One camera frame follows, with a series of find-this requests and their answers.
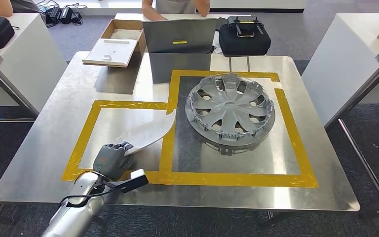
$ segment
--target floor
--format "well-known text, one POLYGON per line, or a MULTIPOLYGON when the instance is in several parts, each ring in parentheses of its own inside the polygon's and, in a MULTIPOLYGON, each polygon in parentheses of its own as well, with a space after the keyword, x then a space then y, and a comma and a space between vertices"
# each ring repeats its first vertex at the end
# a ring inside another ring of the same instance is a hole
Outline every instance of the floor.
MULTIPOLYGON (((309 0, 303 14, 257 13, 272 38, 270 55, 294 58, 304 71, 336 12, 379 12, 379 0, 309 0)), ((82 26, 58 25, 50 32, 66 61, 77 51, 89 51, 112 16, 84 16, 82 26)), ((20 113, 0 108, 0 114, 20 113)), ((345 123, 379 176, 379 104, 359 105, 345 123)), ((0 176, 10 163, 29 123, 0 123, 0 176)), ((354 189, 362 210, 379 207, 379 195, 339 125, 328 136, 354 189)), ((16 224, 0 224, 0 237, 40 236, 57 205, 7 205, 2 215, 16 224)), ((268 229, 261 226, 266 214, 258 211, 171 207, 107 206, 101 214, 106 228, 92 225, 87 237, 116 236, 297 236, 379 237, 379 218, 362 220, 356 213, 296 213, 268 229)))

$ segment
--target white table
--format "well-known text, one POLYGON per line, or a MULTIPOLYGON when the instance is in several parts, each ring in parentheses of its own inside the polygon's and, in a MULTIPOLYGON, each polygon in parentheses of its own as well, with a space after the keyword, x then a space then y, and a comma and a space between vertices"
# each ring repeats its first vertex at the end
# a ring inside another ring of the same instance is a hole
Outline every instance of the white table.
MULTIPOLYGON (((0 71, 19 95, 40 112, 65 71, 64 60, 39 14, 15 13, 7 17, 14 37, 0 49, 0 71)), ((17 105, 0 88, 0 105, 17 105)))
MULTIPOLYGON (((336 121, 368 78, 379 73, 378 35, 379 14, 335 16, 302 76, 323 125, 336 121)), ((379 103, 379 84, 361 103, 379 103)))

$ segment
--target power adapter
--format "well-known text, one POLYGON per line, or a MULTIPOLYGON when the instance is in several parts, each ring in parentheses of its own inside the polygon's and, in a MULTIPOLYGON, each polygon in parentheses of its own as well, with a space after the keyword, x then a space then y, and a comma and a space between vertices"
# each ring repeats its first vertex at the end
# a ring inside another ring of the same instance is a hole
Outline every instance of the power adapter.
POLYGON ((69 24, 72 22, 72 14, 72 9, 70 7, 65 6, 62 10, 62 14, 60 15, 59 19, 63 24, 69 24))
POLYGON ((50 19, 53 23, 56 23, 60 19, 60 14, 62 11, 60 10, 60 7, 55 6, 53 7, 53 10, 50 13, 50 19))

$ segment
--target curved white plastic piece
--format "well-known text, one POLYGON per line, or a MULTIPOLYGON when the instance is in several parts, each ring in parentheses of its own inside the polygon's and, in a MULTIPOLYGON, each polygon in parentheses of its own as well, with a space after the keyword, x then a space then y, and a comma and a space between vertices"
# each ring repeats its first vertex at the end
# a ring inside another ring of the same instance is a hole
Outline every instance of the curved white plastic piece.
POLYGON ((174 125, 175 116, 176 110, 162 118, 131 128, 119 136, 115 143, 129 142, 134 147, 126 151, 125 155, 134 154, 164 137, 174 125))

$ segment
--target gray shirt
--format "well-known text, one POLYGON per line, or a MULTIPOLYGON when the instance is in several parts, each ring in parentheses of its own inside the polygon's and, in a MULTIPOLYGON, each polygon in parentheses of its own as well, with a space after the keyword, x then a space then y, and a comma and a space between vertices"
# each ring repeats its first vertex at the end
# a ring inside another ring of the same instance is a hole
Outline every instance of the gray shirt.
POLYGON ((33 0, 11 0, 14 13, 41 13, 33 0))
POLYGON ((160 14, 195 14, 194 0, 156 0, 156 11, 160 14))

